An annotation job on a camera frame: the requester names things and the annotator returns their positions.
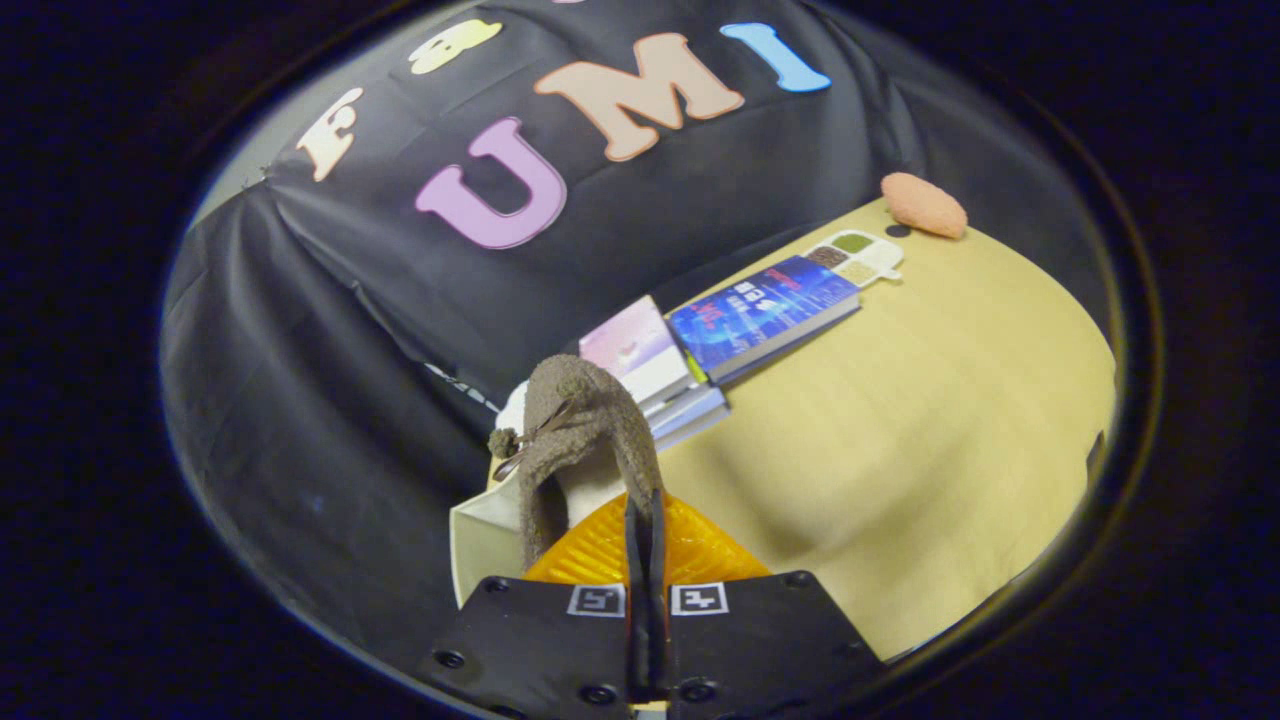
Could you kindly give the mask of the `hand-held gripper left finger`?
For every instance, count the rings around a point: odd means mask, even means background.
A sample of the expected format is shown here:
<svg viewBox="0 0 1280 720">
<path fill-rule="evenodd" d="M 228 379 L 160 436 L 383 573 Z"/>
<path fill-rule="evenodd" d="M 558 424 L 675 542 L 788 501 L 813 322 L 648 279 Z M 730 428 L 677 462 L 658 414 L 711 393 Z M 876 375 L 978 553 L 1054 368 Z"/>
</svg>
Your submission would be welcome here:
<svg viewBox="0 0 1280 720">
<path fill-rule="evenodd" d="M 618 583 L 486 577 L 419 661 L 477 714 L 631 719 L 652 698 L 652 498 L 628 497 Z"/>
</svg>

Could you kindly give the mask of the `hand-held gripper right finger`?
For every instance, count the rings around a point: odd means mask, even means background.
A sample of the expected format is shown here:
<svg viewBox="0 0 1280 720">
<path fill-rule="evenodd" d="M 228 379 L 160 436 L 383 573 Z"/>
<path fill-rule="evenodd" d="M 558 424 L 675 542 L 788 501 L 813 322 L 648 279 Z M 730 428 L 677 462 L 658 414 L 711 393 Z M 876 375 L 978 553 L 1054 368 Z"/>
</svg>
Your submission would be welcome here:
<svg viewBox="0 0 1280 720">
<path fill-rule="evenodd" d="M 810 571 L 668 582 L 662 491 L 650 507 L 650 688 L 667 719 L 831 717 L 884 674 Z"/>
</svg>

